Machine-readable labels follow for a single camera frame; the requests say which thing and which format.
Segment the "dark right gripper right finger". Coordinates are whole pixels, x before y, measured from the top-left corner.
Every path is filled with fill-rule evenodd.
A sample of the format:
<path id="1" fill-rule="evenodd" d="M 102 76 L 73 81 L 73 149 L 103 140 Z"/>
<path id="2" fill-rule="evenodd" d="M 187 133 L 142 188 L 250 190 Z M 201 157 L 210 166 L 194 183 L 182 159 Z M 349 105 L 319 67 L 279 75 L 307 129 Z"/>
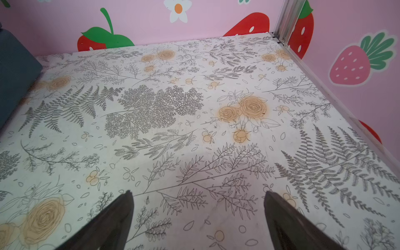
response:
<path id="1" fill-rule="evenodd" d="M 343 249 L 275 192 L 266 192 L 264 211 L 275 250 Z"/>

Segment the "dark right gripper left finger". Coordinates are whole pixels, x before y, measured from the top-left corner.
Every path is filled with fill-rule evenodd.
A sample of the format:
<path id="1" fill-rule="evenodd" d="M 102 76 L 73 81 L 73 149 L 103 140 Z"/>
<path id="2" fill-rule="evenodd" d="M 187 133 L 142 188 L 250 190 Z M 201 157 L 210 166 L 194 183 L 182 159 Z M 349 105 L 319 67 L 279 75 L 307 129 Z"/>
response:
<path id="1" fill-rule="evenodd" d="M 118 196 L 58 250 L 123 250 L 131 228 L 134 200 L 131 191 Z"/>

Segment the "teal drawer cabinet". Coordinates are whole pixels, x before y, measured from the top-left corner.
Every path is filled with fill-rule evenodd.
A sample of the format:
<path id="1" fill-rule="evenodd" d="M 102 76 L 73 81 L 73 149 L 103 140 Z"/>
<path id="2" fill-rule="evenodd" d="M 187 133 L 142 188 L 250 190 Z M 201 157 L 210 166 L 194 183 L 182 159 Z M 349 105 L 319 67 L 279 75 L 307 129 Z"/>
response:
<path id="1" fill-rule="evenodd" d="M 40 75 L 43 66 L 8 30 L 1 29 L 1 126 Z"/>

